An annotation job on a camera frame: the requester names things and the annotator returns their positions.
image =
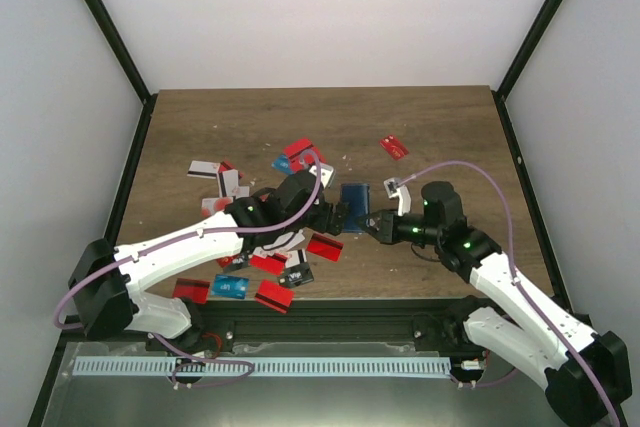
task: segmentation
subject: black aluminum profile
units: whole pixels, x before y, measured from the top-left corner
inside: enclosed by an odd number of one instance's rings
[[[555,296],[554,300],[562,308],[568,309],[570,312],[572,312],[571,302],[569,301],[569,294],[567,293],[564,281],[562,280],[562,274],[560,273],[558,261],[556,260],[556,256],[553,253],[551,239],[549,238],[549,233],[547,232],[547,228],[545,227],[544,219],[542,218],[542,212],[540,211],[540,207],[538,206],[536,194],[533,190],[533,186],[531,185],[531,179],[529,178],[527,167],[522,157],[522,153],[520,152],[520,147],[518,146],[518,139],[516,138],[516,134],[513,130],[511,119],[509,118],[507,106],[505,105],[504,100],[499,93],[492,93],[493,100],[496,104],[496,109],[498,110],[498,116],[500,117],[500,122],[502,124],[502,129],[504,130],[504,135],[507,139],[509,152],[511,152],[513,164],[515,165],[516,172],[518,174],[518,180],[520,180],[522,193],[524,194],[524,199],[527,202],[527,208],[529,209],[529,215],[531,217],[531,222],[533,223],[533,229],[536,233],[538,244],[540,245],[542,259],[544,260],[544,263],[547,267],[547,272],[549,273],[549,280],[551,281],[551,287],[553,288],[553,293]]]
[[[100,30],[102,30],[105,39],[111,46],[111,49],[118,59],[118,62],[120,62],[120,65],[122,66],[124,73],[129,79],[129,82],[131,82],[131,85],[136,91],[136,94],[138,94],[140,101],[143,105],[148,103],[151,100],[149,89],[147,89],[147,86],[142,79],[142,76],[140,75],[136,64],[133,62],[133,59],[131,58],[129,51],[124,44],[122,37],[120,37],[120,33],[113,23],[113,20],[111,19],[111,16],[109,15],[109,12],[107,11],[104,3],[102,2],[102,0],[84,1],[93,14],[94,19],[98,23]]]
[[[118,234],[120,233],[120,227],[122,226],[122,219],[124,218],[124,212],[127,208],[127,202],[129,200],[129,194],[131,194],[131,188],[133,187],[133,179],[138,169],[138,163],[140,162],[140,156],[142,155],[142,147],[144,147],[144,141],[147,138],[147,132],[149,131],[149,125],[151,125],[151,117],[153,109],[156,106],[156,100],[158,94],[153,94],[140,114],[140,120],[136,127],[136,132],[133,136],[133,142],[131,143],[131,149],[129,150],[129,156],[120,178],[120,185],[116,192],[116,198],[113,202],[113,208],[109,215],[109,221],[107,222],[107,228],[104,233],[105,239],[112,246],[116,245],[118,240]]]
[[[547,27],[551,23],[553,16],[560,7],[563,0],[545,0],[536,16],[527,36],[525,37],[518,53],[516,54],[509,70],[507,71],[500,87],[498,88],[498,96],[505,101],[509,94],[513,90],[520,74],[522,74],[527,62],[531,58],[534,50],[536,49],[540,39],[544,35]]]

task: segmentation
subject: perforated metal strip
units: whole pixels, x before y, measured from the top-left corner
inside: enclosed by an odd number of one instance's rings
[[[449,358],[364,358],[309,357],[236,358],[256,366],[254,377],[417,377],[449,378]],[[75,376],[155,377],[170,375],[176,366],[168,357],[77,357]],[[245,372],[245,367],[229,364],[205,364],[185,367],[180,375],[194,377],[225,377]]]

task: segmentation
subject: blue card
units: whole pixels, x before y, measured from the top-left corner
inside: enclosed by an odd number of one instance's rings
[[[271,164],[271,167],[273,167],[276,170],[279,170],[280,172],[286,175],[293,174],[293,170],[291,170],[291,167],[289,165],[289,159],[284,154],[282,154],[280,157],[274,160],[273,163]]]
[[[248,289],[249,279],[218,274],[213,279],[211,293],[220,297],[229,297],[230,299],[244,299]]]
[[[349,204],[349,214],[342,231],[362,233],[356,220],[363,215],[369,215],[369,184],[342,184],[340,202]]]

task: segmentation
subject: gray wall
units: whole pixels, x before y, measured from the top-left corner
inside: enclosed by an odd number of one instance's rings
[[[490,84],[544,0],[104,0],[149,88]]]
[[[640,0],[565,0],[508,99],[571,299],[626,341],[636,389],[639,63]]]
[[[0,425],[26,425],[51,312],[104,232],[140,103],[82,0],[0,0]]]

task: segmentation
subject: wood surface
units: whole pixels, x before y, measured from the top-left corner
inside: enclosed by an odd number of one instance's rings
[[[394,161],[378,144],[394,134],[409,155]],[[488,87],[389,87],[162,91],[142,151],[118,239],[140,242],[202,220],[200,201],[217,197],[216,180],[187,177],[192,160],[233,163],[252,191],[276,187],[283,174],[271,167],[282,149],[308,137],[334,166],[327,199],[339,198],[343,182],[371,186],[371,209],[393,208],[382,181],[431,164],[466,160],[487,170],[503,189],[513,213],[516,262],[545,292],[551,286],[526,203]],[[506,248],[505,215],[498,195],[476,172],[447,167],[410,184],[413,208],[420,187],[448,180],[461,195],[470,223]],[[339,262],[309,254],[315,282],[296,298],[458,297],[476,292],[439,264],[416,258],[409,245],[384,246],[366,235],[343,234]],[[177,277],[212,281],[216,262],[169,278],[150,292],[171,296]],[[271,278],[249,268],[250,294]]]

